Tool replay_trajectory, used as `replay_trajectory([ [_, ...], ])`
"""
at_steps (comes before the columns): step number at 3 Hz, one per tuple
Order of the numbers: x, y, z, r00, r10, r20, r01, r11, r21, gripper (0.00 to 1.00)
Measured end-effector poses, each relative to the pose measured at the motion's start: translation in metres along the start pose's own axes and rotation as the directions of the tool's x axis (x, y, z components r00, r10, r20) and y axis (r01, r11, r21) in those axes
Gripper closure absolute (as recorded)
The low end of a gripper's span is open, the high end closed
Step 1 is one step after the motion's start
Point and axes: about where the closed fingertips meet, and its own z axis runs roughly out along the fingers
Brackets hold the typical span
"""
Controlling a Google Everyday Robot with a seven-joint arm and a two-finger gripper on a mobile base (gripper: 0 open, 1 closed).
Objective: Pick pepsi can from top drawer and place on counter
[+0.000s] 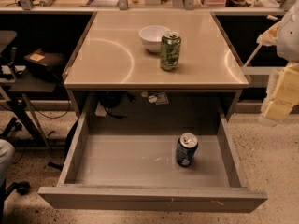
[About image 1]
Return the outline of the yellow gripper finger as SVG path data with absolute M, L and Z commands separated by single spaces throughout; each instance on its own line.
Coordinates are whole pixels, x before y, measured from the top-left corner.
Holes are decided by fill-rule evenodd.
M 264 126 L 274 127 L 298 104 L 299 63 L 288 62 L 286 67 L 274 69 L 269 76 L 259 121 Z
M 280 26 L 280 21 L 272 25 L 269 29 L 267 29 L 262 34 L 260 34 L 256 42 L 262 46 L 275 46 L 277 43 L 279 26 Z

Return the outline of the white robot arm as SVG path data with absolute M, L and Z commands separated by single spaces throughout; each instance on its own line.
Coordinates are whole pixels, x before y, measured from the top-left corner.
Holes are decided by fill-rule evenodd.
M 283 121 L 299 103 L 299 6 L 295 2 L 289 11 L 257 38 L 262 46 L 276 46 L 277 56 L 288 63 L 274 69 L 261 106 L 260 122 L 273 127 Z

